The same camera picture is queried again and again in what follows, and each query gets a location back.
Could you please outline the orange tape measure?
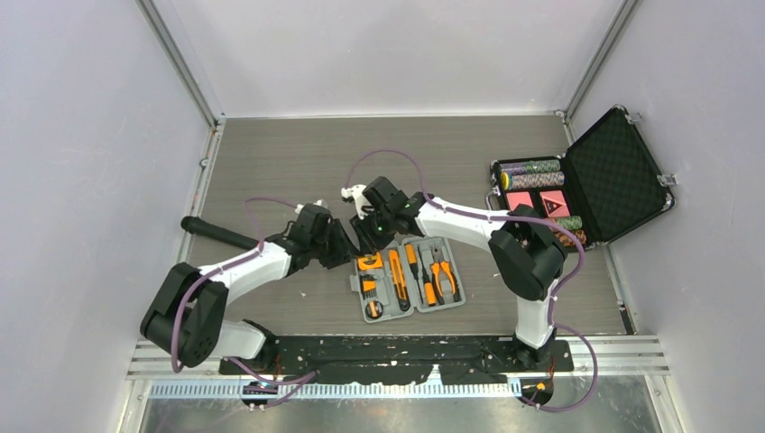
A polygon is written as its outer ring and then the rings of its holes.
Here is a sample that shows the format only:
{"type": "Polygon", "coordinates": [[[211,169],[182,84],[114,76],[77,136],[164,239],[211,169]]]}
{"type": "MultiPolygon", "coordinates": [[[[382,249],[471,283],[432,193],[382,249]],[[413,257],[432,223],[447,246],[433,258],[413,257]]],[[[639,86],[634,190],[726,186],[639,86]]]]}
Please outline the orange tape measure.
{"type": "Polygon", "coordinates": [[[356,266],[362,272],[381,269],[383,267],[383,259],[380,253],[367,254],[356,260],[356,266]]]}

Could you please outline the orange utility knife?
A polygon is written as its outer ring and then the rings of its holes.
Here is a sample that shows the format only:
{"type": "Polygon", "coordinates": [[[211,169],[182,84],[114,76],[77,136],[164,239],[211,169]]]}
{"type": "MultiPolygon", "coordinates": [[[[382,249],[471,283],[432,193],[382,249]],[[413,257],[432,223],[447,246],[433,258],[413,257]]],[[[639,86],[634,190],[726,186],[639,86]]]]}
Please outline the orange utility knife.
{"type": "Polygon", "coordinates": [[[408,311],[410,309],[410,299],[405,284],[399,252],[396,249],[391,249],[388,252],[388,257],[399,307],[403,312],[408,311]]]}

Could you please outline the grey plastic tool case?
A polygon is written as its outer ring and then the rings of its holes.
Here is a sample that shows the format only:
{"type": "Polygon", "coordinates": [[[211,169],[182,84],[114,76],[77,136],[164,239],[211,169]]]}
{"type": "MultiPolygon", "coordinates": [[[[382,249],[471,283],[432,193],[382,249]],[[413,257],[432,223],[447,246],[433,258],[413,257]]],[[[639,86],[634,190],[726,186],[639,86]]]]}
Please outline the grey plastic tool case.
{"type": "Polygon", "coordinates": [[[466,294],[463,288],[463,284],[461,282],[459,271],[456,268],[456,264],[454,261],[454,255],[452,252],[452,249],[450,247],[449,241],[444,237],[425,237],[425,238],[407,238],[400,242],[393,241],[388,246],[383,248],[380,252],[382,260],[383,260],[383,267],[381,269],[375,269],[370,270],[366,272],[359,271],[356,266],[356,260],[361,257],[357,256],[353,261],[352,264],[354,266],[354,271],[352,273],[352,276],[350,277],[350,283],[351,283],[351,290],[357,295],[357,298],[359,300],[359,306],[362,314],[362,319],[364,322],[368,324],[372,323],[379,323],[383,321],[389,321],[399,318],[406,318],[416,312],[427,314],[427,313],[433,313],[437,311],[442,311],[446,309],[455,309],[458,307],[463,306],[466,303],[466,294]],[[418,285],[415,282],[415,279],[410,271],[410,267],[407,262],[406,254],[405,254],[405,244],[413,244],[415,249],[418,252],[422,252],[423,259],[425,261],[425,266],[429,272],[429,277],[432,281],[432,273],[431,273],[431,264],[433,263],[432,254],[430,252],[430,249],[433,246],[439,247],[442,249],[443,254],[445,255],[445,258],[447,261],[451,263],[451,269],[453,273],[456,276],[456,283],[459,286],[459,291],[462,295],[462,300],[460,302],[453,302],[450,295],[447,295],[446,302],[444,305],[440,305],[437,303],[436,306],[429,307],[425,300],[424,290],[423,290],[423,281],[421,282],[421,287],[419,288],[418,285]],[[401,258],[401,266],[403,269],[403,275],[405,278],[405,284],[407,291],[409,293],[409,299],[410,299],[410,309],[408,311],[401,311],[399,307],[399,303],[396,297],[396,290],[393,284],[392,279],[392,271],[389,264],[389,257],[388,252],[391,249],[396,249],[399,252],[400,258],[401,258]],[[376,279],[376,298],[372,299],[364,299],[361,294],[361,283],[360,283],[360,277],[362,275],[373,275],[376,279]],[[371,300],[377,300],[382,303],[383,305],[383,313],[380,318],[371,320],[369,319],[365,314],[365,307],[371,300]]]}

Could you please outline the orange black pliers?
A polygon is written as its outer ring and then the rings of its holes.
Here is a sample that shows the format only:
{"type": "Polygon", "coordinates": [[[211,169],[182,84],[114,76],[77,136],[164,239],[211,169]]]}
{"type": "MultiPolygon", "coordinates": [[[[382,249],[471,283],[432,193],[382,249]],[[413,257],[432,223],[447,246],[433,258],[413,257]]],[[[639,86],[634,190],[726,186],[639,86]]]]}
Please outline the orange black pliers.
{"type": "Polygon", "coordinates": [[[451,269],[451,263],[446,260],[441,248],[433,246],[430,252],[433,258],[431,273],[437,302],[444,305],[447,295],[451,296],[453,302],[460,302],[462,295],[456,283],[456,276],[451,269]]]}

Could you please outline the small orange screwdriver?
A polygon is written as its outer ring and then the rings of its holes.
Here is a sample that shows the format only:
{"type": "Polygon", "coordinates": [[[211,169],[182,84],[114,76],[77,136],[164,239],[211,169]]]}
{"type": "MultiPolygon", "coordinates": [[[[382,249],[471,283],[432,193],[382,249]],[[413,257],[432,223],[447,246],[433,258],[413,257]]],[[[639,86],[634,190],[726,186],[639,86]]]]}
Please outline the small orange screwdriver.
{"type": "Polygon", "coordinates": [[[422,256],[422,252],[419,252],[419,261],[421,265],[423,290],[424,290],[426,303],[429,307],[436,306],[438,303],[438,298],[434,290],[432,281],[429,277],[429,272],[425,266],[425,261],[422,256]]]}

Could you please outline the orange phillips screwdriver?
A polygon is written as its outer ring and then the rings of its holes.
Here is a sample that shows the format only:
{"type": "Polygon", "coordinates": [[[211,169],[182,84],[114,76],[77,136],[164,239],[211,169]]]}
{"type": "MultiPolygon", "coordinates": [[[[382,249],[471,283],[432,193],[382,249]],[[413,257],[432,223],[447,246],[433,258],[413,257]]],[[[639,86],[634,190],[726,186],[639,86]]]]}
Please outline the orange phillips screwdriver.
{"type": "Polygon", "coordinates": [[[410,271],[415,279],[416,284],[420,288],[421,282],[422,282],[422,279],[421,279],[422,272],[421,272],[418,252],[415,249],[413,244],[405,244],[404,247],[405,247],[405,254],[406,254],[408,265],[410,267],[410,271]]]}

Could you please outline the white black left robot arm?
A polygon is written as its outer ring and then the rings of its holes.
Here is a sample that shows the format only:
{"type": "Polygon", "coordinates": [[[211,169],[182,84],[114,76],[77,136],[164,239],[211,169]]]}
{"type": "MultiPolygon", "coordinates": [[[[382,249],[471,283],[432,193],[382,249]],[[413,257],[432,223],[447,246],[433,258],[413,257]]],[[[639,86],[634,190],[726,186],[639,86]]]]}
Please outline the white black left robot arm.
{"type": "Polygon", "coordinates": [[[170,355],[174,372],[211,356],[233,356],[253,372],[267,373],[275,366],[275,347],[254,323],[227,320],[227,307],[313,261],[327,269],[349,263],[350,247],[342,224],[327,208],[300,205],[284,232],[264,237],[245,253],[207,266],[172,266],[144,314],[140,334],[170,355]]]}

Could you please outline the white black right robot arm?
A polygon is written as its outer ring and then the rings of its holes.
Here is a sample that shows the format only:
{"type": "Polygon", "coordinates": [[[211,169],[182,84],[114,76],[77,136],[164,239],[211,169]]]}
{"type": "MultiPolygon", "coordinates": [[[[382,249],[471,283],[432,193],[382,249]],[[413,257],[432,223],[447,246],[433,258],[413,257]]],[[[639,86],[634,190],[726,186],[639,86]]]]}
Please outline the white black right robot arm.
{"type": "Polygon", "coordinates": [[[549,317],[567,250],[552,224],[528,206],[516,212],[457,205],[431,194],[407,195],[387,178],[341,190],[355,206],[351,226],[362,253],[375,253],[396,235],[443,237],[490,253],[506,287],[516,296],[518,341],[515,358],[527,370],[538,370],[551,357],[555,335],[549,317]]]}

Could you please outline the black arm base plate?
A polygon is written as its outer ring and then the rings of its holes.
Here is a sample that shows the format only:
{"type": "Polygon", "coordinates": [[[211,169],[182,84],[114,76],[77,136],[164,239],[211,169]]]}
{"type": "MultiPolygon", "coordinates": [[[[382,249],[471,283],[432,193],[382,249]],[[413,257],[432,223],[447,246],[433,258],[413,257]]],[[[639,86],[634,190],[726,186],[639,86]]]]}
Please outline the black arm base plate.
{"type": "Polygon", "coordinates": [[[569,373],[569,345],[556,340],[541,359],[504,336],[281,336],[270,338],[254,359],[223,361],[223,375],[250,369],[287,379],[314,373],[320,384],[420,384],[437,370],[442,382],[493,384],[510,373],[569,373]]]}

